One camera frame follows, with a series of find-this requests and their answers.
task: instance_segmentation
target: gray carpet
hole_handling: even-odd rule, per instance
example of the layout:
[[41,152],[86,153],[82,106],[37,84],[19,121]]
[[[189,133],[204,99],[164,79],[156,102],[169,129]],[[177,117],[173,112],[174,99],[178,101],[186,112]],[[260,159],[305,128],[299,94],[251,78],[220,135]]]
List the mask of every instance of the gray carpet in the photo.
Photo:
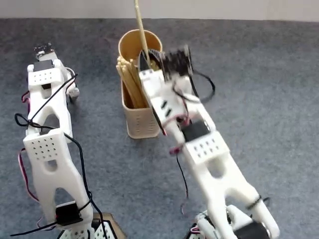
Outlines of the gray carpet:
[[[187,215],[179,212],[184,185],[175,158],[168,155],[172,139],[127,136],[114,66],[118,40],[132,28],[134,19],[0,20],[0,238],[35,228],[41,216],[19,172],[16,153],[24,129],[13,115],[26,113],[20,102],[27,90],[26,67],[34,61],[33,46],[46,41],[79,73],[81,95],[70,106],[73,131],[101,210],[111,212],[133,239],[181,239],[205,210],[181,160],[190,199]],[[145,20],[145,28],[165,49],[188,43],[195,68],[213,77],[217,93],[207,110],[247,180],[272,198],[281,238],[318,238],[319,23]],[[196,84],[201,94],[208,93],[202,79]],[[70,150],[79,166],[76,147]]]

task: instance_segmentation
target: cup rim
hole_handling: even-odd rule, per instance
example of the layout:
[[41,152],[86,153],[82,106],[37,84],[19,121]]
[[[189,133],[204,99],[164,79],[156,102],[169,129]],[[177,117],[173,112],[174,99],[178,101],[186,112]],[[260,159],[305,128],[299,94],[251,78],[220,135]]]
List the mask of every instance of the cup rim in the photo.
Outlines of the cup rim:
[[[135,31],[140,31],[140,30],[139,30],[139,29],[130,30],[130,31],[126,32],[126,33],[121,37],[121,39],[119,40],[118,51],[119,51],[119,55],[120,55],[120,56],[122,56],[120,46],[121,46],[121,43],[122,43],[123,39],[126,37],[126,35],[130,34],[131,32],[135,32]],[[162,45],[162,43],[161,43],[159,37],[158,37],[155,33],[151,32],[151,31],[148,31],[148,30],[145,30],[145,29],[144,29],[144,31],[147,32],[147,33],[149,33],[149,34],[151,34],[151,35],[153,35],[153,36],[156,38],[156,40],[157,40],[158,43],[159,43],[159,47],[160,47],[160,50],[159,50],[159,51],[163,51],[163,45]]]

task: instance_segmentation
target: white wall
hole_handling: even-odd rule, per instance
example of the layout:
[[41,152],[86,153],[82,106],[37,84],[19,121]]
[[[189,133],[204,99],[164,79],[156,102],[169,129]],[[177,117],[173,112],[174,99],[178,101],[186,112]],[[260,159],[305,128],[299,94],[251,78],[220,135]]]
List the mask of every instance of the white wall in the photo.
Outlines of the white wall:
[[[319,21],[319,0],[139,2],[145,18]],[[132,18],[135,13],[133,0],[0,0],[0,17]]]

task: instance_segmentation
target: white robotic arm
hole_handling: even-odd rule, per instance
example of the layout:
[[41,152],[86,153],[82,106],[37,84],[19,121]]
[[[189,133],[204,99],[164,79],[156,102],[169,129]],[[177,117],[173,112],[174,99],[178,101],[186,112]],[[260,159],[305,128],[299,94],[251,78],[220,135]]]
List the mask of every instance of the white robotic arm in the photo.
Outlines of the white robotic arm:
[[[26,126],[23,143],[32,166],[35,200],[41,205],[49,225],[64,230],[60,238],[102,238],[102,224],[97,233],[91,226],[93,200],[84,172],[82,178],[72,162],[67,145],[71,141],[76,142],[72,138],[71,118],[66,102],[66,96],[74,101],[79,95],[74,82],[76,75],[73,70],[63,66],[50,43],[35,50],[38,61],[27,68],[30,111],[25,125],[17,121],[18,125]],[[58,118],[58,128],[43,126],[49,115]],[[61,188],[73,201],[56,205],[55,193]],[[106,236],[114,238],[112,230]]]
[[[180,53],[163,55],[162,70],[140,72],[143,92],[160,127],[176,139],[206,198],[209,218],[221,238],[244,239],[237,237],[238,228],[233,227],[227,220],[225,198],[231,196],[252,210],[254,220],[264,225],[268,238],[276,239],[279,236],[279,228],[274,218],[256,189],[242,175],[199,98],[191,94],[191,84],[187,76],[192,70],[191,62],[189,59],[187,65],[187,59],[181,59]],[[209,167],[218,169],[222,176],[213,177]],[[205,234],[209,239],[216,239],[209,235],[209,232]]]

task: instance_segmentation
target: utensil holder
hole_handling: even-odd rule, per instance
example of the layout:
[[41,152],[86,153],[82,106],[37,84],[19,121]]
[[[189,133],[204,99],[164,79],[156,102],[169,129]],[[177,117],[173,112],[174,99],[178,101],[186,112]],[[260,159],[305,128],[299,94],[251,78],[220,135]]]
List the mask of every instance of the utensil holder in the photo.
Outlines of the utensil holder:
[[[144,30],[149,49],[162,51],[160,39],[152,32]],[[142,50],[138,29],[128,31],[119,41],[119,55],[125,60],[136,60]],[[151,108],[131,109],[132,105],[128,90],[121,80],[121,95],[124,114],[127,121],[127,132],[131,138],[151,138],[159,134],[160,128]]]

